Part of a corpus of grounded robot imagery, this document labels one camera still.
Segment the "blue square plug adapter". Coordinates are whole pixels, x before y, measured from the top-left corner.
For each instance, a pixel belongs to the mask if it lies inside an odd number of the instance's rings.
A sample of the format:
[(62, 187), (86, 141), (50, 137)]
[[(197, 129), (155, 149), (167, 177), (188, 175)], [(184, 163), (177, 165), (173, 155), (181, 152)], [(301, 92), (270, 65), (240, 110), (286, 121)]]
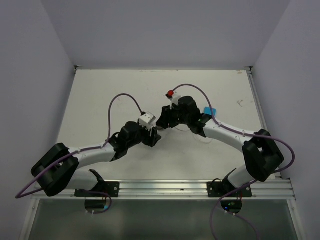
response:
[(203, 113), (206, 115), (216, 116), (217, 110), (215, 108), (206, 106), (203, 110)]

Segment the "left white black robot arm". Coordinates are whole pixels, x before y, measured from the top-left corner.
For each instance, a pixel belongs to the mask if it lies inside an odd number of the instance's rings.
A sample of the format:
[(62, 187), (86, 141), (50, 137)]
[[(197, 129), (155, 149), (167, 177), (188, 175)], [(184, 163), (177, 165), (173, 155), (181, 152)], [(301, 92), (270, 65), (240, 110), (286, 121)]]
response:
[(94, 169), (82, 171), (97, 163), (113, 162), (124, 157), (128, 150), (138, 144), (154, 147), (161, 136), (155, 127), (147, 129), (129, 121), (101, 146), (71, 150), (63, 143), (55, 144), (31, 169), (31, 174), (48, 197), (66, 189), (81, 192), (83, 196), (99, 196), (107, 191), (102, 176)]

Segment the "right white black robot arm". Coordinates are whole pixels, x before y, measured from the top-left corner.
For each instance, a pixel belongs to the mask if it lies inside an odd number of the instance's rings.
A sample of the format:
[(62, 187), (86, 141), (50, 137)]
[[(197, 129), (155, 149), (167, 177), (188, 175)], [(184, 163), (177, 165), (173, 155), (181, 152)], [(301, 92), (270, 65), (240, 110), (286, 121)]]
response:
[(217, 124), (211, 115), (202, 113), (191, 96), (181, 97), (170, 91), (166, 97), (170, 105), (162, 107), (157, 127), (168, 129), (186, 125), (195, 135), (220, 141), (243, 153), (244, 165), (232, 170), (222, 180), (222, 189), (227, 196), (235, 196), (241, 186), (254, 180), (265, 182), (284, 161), (268, 131), (228, 131)]

